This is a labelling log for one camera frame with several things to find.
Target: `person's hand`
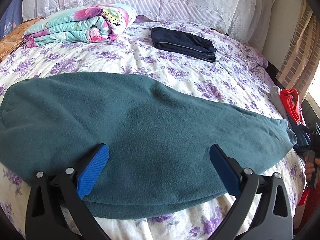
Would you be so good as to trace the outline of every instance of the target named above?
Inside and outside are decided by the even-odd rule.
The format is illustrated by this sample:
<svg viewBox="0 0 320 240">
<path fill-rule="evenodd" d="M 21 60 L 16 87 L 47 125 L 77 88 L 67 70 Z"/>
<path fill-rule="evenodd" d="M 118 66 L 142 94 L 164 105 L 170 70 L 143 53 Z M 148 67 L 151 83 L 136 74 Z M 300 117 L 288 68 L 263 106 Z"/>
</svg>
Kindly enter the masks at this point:
<svg viewBox="0 0 320 240">
<path fill-rule="evenodd" d="M 313 163 L 308 163 L 309 157 L 306 157 L 306 165 L 305 165 L 305 169 L 306 171 L 304 172 L 304 174 L 306 175 L 306 181 L 309 182 L 311 180 L 312 177 L 312 173 L 316 170 L 314 167 Z M 315 158 L 315 163 L 316 165 L 320 165 L 320 159 Z"/>
</svg>

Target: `wall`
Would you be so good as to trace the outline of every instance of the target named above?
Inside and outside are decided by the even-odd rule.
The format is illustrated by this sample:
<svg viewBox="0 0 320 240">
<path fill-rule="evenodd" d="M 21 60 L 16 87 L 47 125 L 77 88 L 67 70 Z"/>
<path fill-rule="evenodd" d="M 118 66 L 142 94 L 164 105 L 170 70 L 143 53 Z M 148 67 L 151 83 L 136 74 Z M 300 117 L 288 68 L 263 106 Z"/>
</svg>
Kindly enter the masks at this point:
<svg viewBox="0 0 320 240">
<path fill-rule="evenodd" d="M 297 25 L 301 0 L 275 0 L 262 54 L 280 69 Z"/>
</svg>

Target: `blue gripper pad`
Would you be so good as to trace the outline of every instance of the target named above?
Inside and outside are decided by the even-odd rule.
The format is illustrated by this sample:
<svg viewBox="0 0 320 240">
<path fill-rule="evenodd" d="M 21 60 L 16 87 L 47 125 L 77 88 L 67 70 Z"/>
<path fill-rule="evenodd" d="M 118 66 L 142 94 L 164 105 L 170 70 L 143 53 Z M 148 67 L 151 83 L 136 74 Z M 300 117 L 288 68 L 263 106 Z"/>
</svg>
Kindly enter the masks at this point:
<svg viewBox="0 0 320 240">
<path fill-rule="evenodd" d="M 230 164 L 224 157 L 224 152 L 220 152 L 215 145 L 210 148 L 210 161 L 216 169 L 223 185 L 226 187 L 228 193 L 238 198 L 241 195 L 240 178 L 234 172 Z"/>
<path fill-rule="evenodd" d="M 100 144 L 97 153 L 78 178 L 77 193 L 80 199 L 89 195 L 109 159 L 109 147 Z"/>
</svg>

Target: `orange blanket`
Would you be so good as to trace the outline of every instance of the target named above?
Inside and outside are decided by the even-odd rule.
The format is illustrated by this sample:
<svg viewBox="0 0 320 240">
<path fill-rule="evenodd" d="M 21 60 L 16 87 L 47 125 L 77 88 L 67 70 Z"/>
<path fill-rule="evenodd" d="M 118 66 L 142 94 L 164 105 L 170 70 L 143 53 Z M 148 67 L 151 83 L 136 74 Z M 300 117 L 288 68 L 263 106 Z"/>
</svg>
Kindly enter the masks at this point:
<svg viewBox="0 0 320 240">
<path fill-rule="evenodd" d="M 23 33 L 40 18 L 32 19 L 18 25 L 12 32 L 0 41 L 0 62 L 23 44 Z"/>
</svg>

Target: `metal screw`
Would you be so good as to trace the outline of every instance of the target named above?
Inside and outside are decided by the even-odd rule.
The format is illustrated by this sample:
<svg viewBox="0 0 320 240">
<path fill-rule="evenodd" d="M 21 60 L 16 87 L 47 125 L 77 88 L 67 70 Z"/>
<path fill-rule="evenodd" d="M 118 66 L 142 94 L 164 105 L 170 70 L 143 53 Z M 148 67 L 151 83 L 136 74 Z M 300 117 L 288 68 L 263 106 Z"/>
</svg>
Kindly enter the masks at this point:
<svg viewBox="0 0 320 240">
<path fill-rule="evenodd" d="M 282 176 L 281 176 L 281 174 L 279 172 L 275 172 L 275 177 L 277 179 L 281 179 L 282 178 Z"/>
<path fill-rule="evenodd" d="M 66 174 L 70 175 L 74 172 L 75 170 L 73 168 L 67 168 L 66 169 Z"/>
<path fill-rule="evenodd" d="M 39 171 L 38 173 L 37 173 L 37 178 L 41 178 L 43 176 L 43 172 L 42 171 Z"/>
<path fill-rule="evenodd" d="M 253 174 L 253 171 L 250 169 L 250 168 L 244 168 L 244 173 L 247 174 L 247 175 L 252 175 Z"/>
</svg>

